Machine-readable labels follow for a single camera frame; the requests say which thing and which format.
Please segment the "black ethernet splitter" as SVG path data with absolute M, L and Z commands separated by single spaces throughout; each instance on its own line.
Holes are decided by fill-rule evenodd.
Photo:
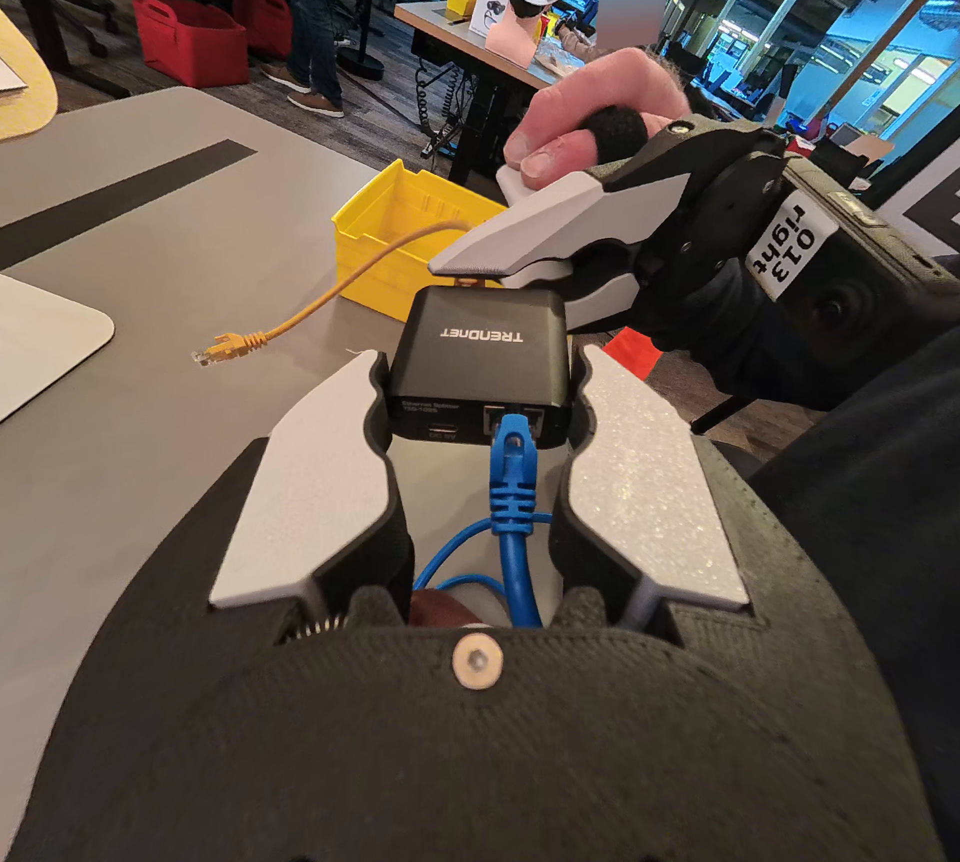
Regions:
M 385 397 L 394 435 L 488 446 L 507 414 L 539 449 L 570 427 L 566 309 L 549 289 L 429 285 L 414 296 Z

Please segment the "pink mannequin bust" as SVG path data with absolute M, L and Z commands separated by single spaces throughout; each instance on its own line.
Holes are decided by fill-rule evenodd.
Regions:
M 545 14 L 552 8 L 552 3 L 537 5 L 526 0 L 509 0 L 503 16 L 487 31 L 486 50 L 527 69 L 546 31 Z

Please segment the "red fabric bin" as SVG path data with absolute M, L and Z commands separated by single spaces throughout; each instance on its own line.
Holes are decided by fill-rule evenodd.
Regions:
M 190 0 L 132 0 L 144 63 L 189 88 L 250 80 L 246 28 Z
M 292 47 L 293 18 L 285 0 L 232 0 L 234 20 L 246 30 L 250 53 L 285 60 Z

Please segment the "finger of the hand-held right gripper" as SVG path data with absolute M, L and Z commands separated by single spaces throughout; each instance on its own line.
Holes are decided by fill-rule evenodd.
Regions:
M 622 326 L 640 291 L 628 255 L 582 255 L 535 261 L 501 278 L 508 289 L 546 288 L 564 304 L 569 332 L 598 332 Z
M 689 173 L 608 191 L 575 172 L 464 234 L 428 262 L 439 277 L 511 276 L 542 260 L 564 260 L 589 245 L 639 244 L 678 208 Z

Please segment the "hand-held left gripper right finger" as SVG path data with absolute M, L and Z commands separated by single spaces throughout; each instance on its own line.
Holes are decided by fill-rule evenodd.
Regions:
M 664 601 L 745 610 L 749 595 L 688 424 L 595 345 L 577 353 L 573 383 L 552 512 L 563 589 L 595 589 L 607 621 L 627 630 L 645 629 Z

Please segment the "person's right hand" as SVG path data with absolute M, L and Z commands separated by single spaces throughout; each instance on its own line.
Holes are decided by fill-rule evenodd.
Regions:
M 506 164 L 538 191 L 602 163 L 584 124 L 610 106 L 638 113 L 648 136 L 692 112 L 675 74 L 643 50 L 623 48 L 539 90 L 505 143 Z

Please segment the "white board with black mark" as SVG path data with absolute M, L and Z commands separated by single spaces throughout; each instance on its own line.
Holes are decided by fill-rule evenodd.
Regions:
M 959 254 L 959 141 L 874 211 L 928 257 Z

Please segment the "wooden worktable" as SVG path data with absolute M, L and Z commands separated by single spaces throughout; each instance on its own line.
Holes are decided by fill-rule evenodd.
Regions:
M 400 3 L 393 16 L 414 29 L 412 52 L 435 64 L 455 64 L 476 85 L 449 170 L 450 181 L 466 185 L 471 176 L 491 178 L 502 163 L 508 116 L 525 108 L 535 91 L 560 75 L 534 60 L 526 69 L 486 49 L 485 39 L 466 21 L 455 21 L 441 2 Z

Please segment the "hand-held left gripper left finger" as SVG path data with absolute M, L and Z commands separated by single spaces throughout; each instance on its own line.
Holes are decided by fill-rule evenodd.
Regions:
M 395 469 L 387 356 L 367 350 L 295 404 L 266 448 L 209 594 L 216 609 L 294 598 L 344 613 L 358 589 L 409 610 L 413 544 Z

